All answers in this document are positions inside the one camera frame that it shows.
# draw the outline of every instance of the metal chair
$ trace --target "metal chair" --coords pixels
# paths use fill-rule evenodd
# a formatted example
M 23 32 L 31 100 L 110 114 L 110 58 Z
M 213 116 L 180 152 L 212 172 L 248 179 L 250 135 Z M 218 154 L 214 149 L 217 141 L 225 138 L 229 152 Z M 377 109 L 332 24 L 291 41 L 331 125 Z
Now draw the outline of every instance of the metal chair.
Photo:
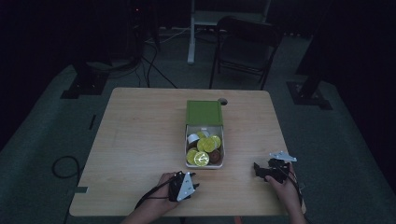
M 261 76 L 262 90 L 283 34 L 273 24 L 246 21 L 233 16 L 219 20 L 216 26 L 217 45 L 209 89 L 212 89 L 215 68 L 228 67 Z

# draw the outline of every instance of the hand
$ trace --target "hand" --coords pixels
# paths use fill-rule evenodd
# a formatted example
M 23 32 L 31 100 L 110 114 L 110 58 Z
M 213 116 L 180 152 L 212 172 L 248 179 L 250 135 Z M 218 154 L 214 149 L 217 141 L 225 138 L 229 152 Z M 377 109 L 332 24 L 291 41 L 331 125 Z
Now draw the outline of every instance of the hand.
M 169 178 L 173 177 L 175 173 L 166 173 L 161 176 L 158 185 L 161 185 Z M 168 199 L 169 184 L 152 193 L 148 199 L 142 202 L 127 218 L 121 223 L 143 224 L 163 216 L 165 213 L 177 207 L 178 203 L 170 202 Z
M 290 171 L 291 173 L 289 173 L 289 177 L 294 180 L 295 177 L 293 175 L 294 170 L 292 165 L 290 165 Z M 285 205 L 286 210 L 290 215 L 290 223 L 305 223 L 299 195 L 293 183 L 287 178 L 283 181 L 283 184 L 280 184 L 269 175 L 267 175 L 265 179 L 274 188 L 279 200 Z

